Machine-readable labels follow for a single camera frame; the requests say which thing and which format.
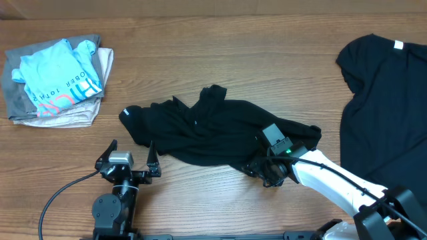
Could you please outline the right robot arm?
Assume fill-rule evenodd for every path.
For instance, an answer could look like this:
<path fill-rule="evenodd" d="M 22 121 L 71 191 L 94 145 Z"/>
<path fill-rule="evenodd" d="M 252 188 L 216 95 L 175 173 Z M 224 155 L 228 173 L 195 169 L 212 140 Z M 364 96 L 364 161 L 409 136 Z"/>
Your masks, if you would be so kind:
<path fill-rule="evenodd" d="M 264 187 L 279 187 L 286 178 L 325 196 L 352 217 L 334 223 L 318 239 L 425 239 L 426 216 L 411 191 L 387 189 L 363 180 L 303 142 L 281 140 L 262 146 L 262 154 L 242 168 Z"/>

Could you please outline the black t-shirt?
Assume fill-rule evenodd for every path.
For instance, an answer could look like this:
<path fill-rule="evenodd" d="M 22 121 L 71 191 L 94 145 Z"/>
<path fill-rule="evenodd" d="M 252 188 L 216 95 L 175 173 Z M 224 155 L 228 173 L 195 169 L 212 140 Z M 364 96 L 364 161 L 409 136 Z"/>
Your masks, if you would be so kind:
<path fill-rule="evenodd" d="M 138 145 L 153 143 L 160 155 L 191 165 L 230 165 L 239 171 L 262 160 L 256 135 L 271 124 L 292 143 L 302 141 L 310 149 L 321 139 L 319 127 L 276 117 L 249 101 L 227 100 L 226 92 L 219 85 L 206 87 L 193 107 L 176 97 L 150 107 L 131 105 L 119 120 Z"/>

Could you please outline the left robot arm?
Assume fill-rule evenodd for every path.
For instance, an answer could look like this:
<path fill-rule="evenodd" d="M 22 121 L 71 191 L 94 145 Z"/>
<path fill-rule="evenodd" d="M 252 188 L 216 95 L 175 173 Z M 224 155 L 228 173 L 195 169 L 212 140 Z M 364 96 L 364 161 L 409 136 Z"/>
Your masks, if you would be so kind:
<path fill-rule="evenodd" d="M 154 177 L 161 177 L 161 167 L 155 144 L 150 143 L 145 171 L 133 169 L 133 156 L 129 151 L 119 151 L 117 140 L 95 162 L 95 169 L 102 178 L 113 184 L 112 192 L 98 197 L 92 207 L 95 219 L 94 239 L 143 239 L 133 227 L 133 218 L 140 185 L 152 184 Z"/>

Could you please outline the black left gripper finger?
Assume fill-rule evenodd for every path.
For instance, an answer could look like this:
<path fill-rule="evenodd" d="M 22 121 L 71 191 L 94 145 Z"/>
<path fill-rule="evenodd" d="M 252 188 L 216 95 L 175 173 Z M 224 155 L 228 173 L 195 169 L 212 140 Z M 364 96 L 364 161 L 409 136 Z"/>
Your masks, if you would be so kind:
<path fill-rule="evenodd" d="M 111 155 L 111 153 L 113 151 L 117 150 L 117 140 L 114 139 L 109 147 L 101 154 L 101 156 L 98 158 L 98 160 L 96 161 L 96 163 L 103 163 L 103 162 L 107 162 L 109 159 L 109 156 Z"/>
<path fill-rule="evenodd" d="M 149 153 L 147 157 L 147 166 L 149 168 L 158 168 L 159 160 L 157 158 L 157 151 L 155 149 L 155 143 L 152 141 L 149 146 Z"/>

